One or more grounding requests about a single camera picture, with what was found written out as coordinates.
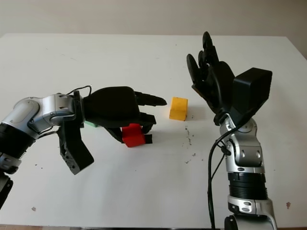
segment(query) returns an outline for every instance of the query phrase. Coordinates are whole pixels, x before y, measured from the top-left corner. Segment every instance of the cube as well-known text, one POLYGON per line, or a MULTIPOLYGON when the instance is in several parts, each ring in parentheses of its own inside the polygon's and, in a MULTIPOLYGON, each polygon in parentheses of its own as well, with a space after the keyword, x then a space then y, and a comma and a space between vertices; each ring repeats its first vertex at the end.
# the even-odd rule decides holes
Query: cube
POLYGON ((185 98, 173 97, 169 119, 185 121, 188 113, 188 100, 185 98))

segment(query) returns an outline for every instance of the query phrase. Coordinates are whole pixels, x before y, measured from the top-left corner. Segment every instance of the white table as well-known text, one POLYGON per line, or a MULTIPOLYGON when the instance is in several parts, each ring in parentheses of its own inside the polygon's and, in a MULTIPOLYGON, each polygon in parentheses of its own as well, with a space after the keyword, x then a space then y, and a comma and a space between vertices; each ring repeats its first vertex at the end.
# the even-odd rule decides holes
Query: white table
MULTIPOLYGON (((307 226, 307 61, 285 37, 213 36, 213 42, 220 60, 236 75, 251 67, 273 71, 270 98, 254 117, 266 186, 279 227, 307 226)), ((82 136, 95 162, 76 176, 60 157, 57 136, 39 140, 12 175, 14 187, 0 211, 0 223, 210 227, 207 159, 219 128, 205 101, 191 89, 186 65, 186 55, 197 56, 200 49, 201 36, 2 37, 1 119, 24 97, 44 97, 87 84, 94 90, 128 85, 164 97, 169 104, 173 96, 187 98, 189 115, 186 122, 174 121, 168 119, 169 105, 142 107, 156 116, 151 131, 154 143, 131 149, 103 128, 86 126, 82 136)), ((217 151, 214 164, 220 156, 217 151)), ((224 164, 213 190, 217 227, 224 227, 230 214, 224 164)))

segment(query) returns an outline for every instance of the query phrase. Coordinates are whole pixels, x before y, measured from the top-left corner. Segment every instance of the wire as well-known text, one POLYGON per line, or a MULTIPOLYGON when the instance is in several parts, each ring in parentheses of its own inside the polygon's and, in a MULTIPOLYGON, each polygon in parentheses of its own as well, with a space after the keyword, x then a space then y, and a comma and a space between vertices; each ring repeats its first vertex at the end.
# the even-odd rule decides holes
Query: wire
POLYGON ((44 131, 42 131, 42 132, 40 132, 39 134, 42 135, 43 133, 47 133, 48 131, 50 131, 52 129, 53 129, 53 126, 48 128, 48 129, 46 129, 46 130, 44 130, 44 131))
POLYGON ((86 86, 83 86, 83 87, 75 88, 72 91, 68 92, 67 95, 71 94, 75 90, 82 90, 82 89, 85 89, 85 88, 89 88, 90 89, 90 91, 88 93, 88 96, 91 95, 92 94, 92 87, 90 85, 86 85, 86 86))
POLYGON ((215 170, 214 170, 214 172, 213 172, 213 174, 212 174, 211 181, 213 180, 213 177, 214 177, 216 171, 219 169, 221 163, 223 162, 224 157, 225 157, 225 153, 223 153, 222 158, 220 159, 220 162, 217 164, 217 166, 216 166, 216 168, 215 168, 215 170))
POLYGON ((46 136, 49 136, 49 135, 52 135, 52 134, 56 134, 56 133, 57 133, 56 131, 44 133, 44 134, 40 135, 37 139, 40 139, 40 138, 43 138, 43 137, 46 137, 46 136))
POLYGON ((221 135, 212 145, 211 149, 210 149, 210 153, 209 153, 209 159, 208 159, 208 191, 207 191, 207 195, 208 195, 208 208, 209 208, 209 217, 210 217, 210 222, 211 222, 211 228, 212 230, 215 230, 215 220, 214 220, 214 208, 213 208, 213 197, 212 197, 212 180, 213 180, 213 176, 211 174, 211 166, 212 166, 212 156, 213 156, 213 152, 216 148, 216 146, 218 146, 218 144, 223 141, 223 139, 225 137, 227 137, 228 135, 236 132, 239 128, 241 128, 241 126, 237 126, 231 130, 229 130, 228 132, 225 132, 223 135, 221 135))

